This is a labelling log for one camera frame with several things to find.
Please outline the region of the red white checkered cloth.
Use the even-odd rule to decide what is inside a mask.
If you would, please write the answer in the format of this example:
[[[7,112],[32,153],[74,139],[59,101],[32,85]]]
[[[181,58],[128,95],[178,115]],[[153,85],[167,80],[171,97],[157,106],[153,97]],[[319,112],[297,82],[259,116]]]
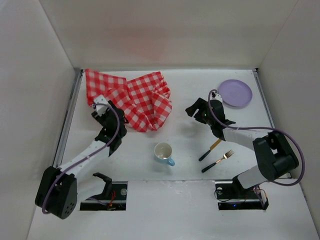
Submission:
[[[171,90],[160,71],[127,80],[87,68],[85,78],[87,104],[104,96],[124,111],[137,132],[157,131],[172,111]]]

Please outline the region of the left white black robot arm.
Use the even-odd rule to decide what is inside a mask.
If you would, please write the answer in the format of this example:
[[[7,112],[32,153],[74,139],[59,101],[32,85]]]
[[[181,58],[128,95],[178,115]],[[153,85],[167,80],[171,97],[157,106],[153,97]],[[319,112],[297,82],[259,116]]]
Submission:
[[[100,197],[116,196],[113,180],[103,173],[90,173],[99,162],[98,154],[108,150],[112,155],[127,134],[125,113],[112,101],[99,95],[93,100],[92,117],[102,126],[91,144],[78,156],[59,167],[49,166],[43,173],[35,197],[35,205],[45,215],[66,219],[78,202],[90,199],[102,203]]]

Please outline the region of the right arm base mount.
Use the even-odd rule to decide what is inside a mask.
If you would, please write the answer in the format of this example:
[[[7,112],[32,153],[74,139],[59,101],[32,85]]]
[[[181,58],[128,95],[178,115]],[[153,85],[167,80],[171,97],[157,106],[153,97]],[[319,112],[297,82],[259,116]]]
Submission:
[[[214,196],[220,211],[262,210],[269,207],[269,198],[260,186],[237,192],[232,181],[216,181]]]

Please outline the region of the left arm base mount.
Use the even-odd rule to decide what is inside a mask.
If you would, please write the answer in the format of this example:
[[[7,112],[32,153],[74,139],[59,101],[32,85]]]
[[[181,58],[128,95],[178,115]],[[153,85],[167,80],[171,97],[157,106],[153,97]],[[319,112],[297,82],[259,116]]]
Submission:
[[[80,203],[80,211],[115,212],[127,208],[128,182],[115,181],[109,193],[94,195]]]

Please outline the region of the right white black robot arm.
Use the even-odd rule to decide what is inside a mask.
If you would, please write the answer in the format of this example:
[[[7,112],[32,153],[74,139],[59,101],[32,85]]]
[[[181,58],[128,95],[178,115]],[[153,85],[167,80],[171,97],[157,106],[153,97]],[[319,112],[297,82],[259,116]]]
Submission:
[[[225,142],[232,142],[252,150],[257,165],[236,175],[232,179],[231,192],[237,195],[264,182],[273,182],[301,166],[305,168],[305,159],[301,148],[296,156],[287,133],[271,127],[238,127],[234,121],[226,118],[224,107],[217,99],[197,101],[186,108],[188,116],[207,124],[215,137]]]

